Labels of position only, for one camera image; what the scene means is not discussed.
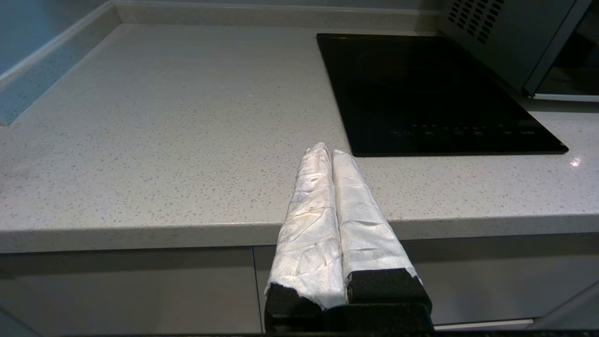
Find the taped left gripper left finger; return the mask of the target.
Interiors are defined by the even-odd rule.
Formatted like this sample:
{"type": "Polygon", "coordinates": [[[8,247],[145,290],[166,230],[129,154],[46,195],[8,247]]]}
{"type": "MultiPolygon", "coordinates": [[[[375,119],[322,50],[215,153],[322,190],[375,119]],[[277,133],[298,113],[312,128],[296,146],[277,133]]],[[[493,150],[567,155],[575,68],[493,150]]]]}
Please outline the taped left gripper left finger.
{"type": "Polygon", "coordinates": [[[325,143],[308,148],[301,158],[265,296],[267,328],[312,328],[321,313],[346,303],[332,164],[325,143]]]}

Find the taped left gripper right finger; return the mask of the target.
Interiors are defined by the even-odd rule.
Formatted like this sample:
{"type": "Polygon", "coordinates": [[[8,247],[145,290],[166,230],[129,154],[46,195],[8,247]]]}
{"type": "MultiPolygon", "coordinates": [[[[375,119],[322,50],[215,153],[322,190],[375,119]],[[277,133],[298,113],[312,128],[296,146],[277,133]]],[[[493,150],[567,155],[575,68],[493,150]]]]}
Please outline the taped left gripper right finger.
{"type": "Polygon", "coordinates": [[[431,333],[432,302],[353,158],[332,154],[346,305],[328,309],[327,331],[431,333]]]}

